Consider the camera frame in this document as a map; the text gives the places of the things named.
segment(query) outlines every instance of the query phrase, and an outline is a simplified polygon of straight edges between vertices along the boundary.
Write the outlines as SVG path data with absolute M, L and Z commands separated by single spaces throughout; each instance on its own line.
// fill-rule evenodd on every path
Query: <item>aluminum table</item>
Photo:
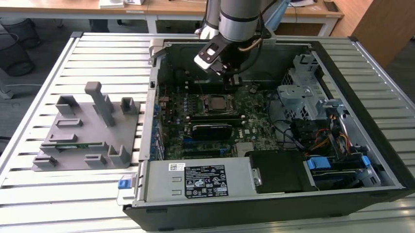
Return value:
M 71 38 L 35 101 L 0 157 L 0 232 L 142 233 L 117 204 L 118 180 L 138 171 L 141 132 L 151 73 L 150 40 L 194 38 L 189 34 L 85 33 Z M 319 40 L 386 137 L 415 174 L 415 106 L 359 42 L 347 38 L 279 36 L 279 40 Z M 34 172 L 38 154 L 58 109 L 61 94 L 91 102 L 85 84 L 103 83 L 113 101 L 134 97 L 142 103 L 133 166 L 127 169 Z M 334 86 L 327 84 L 337 96 Z M 238 225 L 181 232 L 415 232 L 415 195 L 379 203 L 334 218 Z

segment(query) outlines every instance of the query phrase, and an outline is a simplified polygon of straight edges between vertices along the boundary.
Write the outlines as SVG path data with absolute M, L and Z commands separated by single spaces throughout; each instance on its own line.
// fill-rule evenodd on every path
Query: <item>blue connector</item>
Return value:
M 129 180 L 119 180 L 118 181 L 118 188 L 119 189 L 130 189 L 131 188 L 131 183 L 133 183 L 131 179 L 129 179 Z
M 326 157 L 311 157 L 307 160 L 307 165 L 310 170 L 331 168 L 329 159 Z
M 229 151 L 227 148 L 221 149 L 221 155 L 225 155 L 227 151 Z
M 369 167 L 370 166 L 370 159 L 366 155 L 362 156 L 362 160 L 363 160 L 365 166 Z

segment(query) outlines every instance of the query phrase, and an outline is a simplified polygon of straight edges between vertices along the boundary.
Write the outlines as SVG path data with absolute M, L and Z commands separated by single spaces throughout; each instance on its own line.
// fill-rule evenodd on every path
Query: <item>black waste basket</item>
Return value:
M 35 68 L 16 34 L 0 33 L 0 68 L 10 76 L 22 76 Z
M 26 49 L 40 45 L 42 40 L 34 27 L 34 21 L 30 18 L 2 18 L 0 24 L 8 33 L 19 36 L 19 43 Z

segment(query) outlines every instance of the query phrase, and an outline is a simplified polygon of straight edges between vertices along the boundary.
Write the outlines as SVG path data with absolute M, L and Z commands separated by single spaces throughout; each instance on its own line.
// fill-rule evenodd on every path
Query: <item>white label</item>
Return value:
M 127 13 L 133 13 L 133 14 L 143 14 L 145 11 L 126 11 Z
M 169 171 L 185 171 L 186 164 L 169 164 Z

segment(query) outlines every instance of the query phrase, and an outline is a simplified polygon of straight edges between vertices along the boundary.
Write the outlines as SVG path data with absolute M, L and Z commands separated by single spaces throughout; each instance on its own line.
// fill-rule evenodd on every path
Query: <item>desk leg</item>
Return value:
M 0 80 L 0 97 L 3 97 L 6 100 L 14 98 L 14 92 L 8 89 L 8 87 L 4 85 L 3 81 Z
M 146 21 L 147 21 L 149 33 L 158 34 L 158 26 L 157 26 L 158 16 L 147 15 Z
M 338 18 L 326 18 L 326 23 L 323 24 L 323 27 L 319 32 L 319 36 L 330 36 L 333 29 L 337 26 Z

